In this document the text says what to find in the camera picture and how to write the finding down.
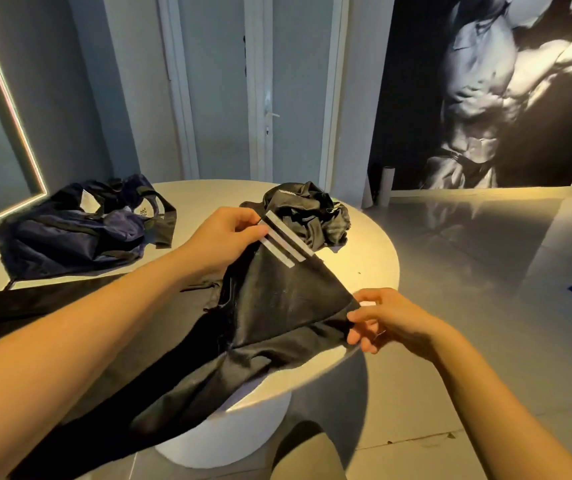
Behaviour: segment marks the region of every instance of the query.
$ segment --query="glossy gray floor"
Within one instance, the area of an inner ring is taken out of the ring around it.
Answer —
[[[366,213],[398,251],[400,291],[462,331],[572,452],[572,193],[408,198]],[[275,437],[234,465],[189,470],[148,450],[92,478],[266,479],[303,417],[326,429],[350,480],[485,478],[439,376],[398,346],[297,391]]]

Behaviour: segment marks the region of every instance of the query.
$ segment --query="left hand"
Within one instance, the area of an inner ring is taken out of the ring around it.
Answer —
[[[268,233],[268,226],[256,225],[259,221],[253,209],[219,207],[182,247],[199,260],[204,273],[221,271]]]

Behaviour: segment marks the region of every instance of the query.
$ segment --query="door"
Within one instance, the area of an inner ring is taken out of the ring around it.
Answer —
[[[187,178],[329,190],[348,0],[159,0]]]

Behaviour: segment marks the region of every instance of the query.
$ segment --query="black and white poster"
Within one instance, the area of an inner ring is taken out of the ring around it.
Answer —
[[[395,0],[369,176],[572,183],[572,0]]]

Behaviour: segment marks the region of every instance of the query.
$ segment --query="table pedestal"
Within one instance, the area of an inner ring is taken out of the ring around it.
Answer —
[[[205,420],[155,449],[188,468],[230,465],[257,451],[282,423],[291,393]]]

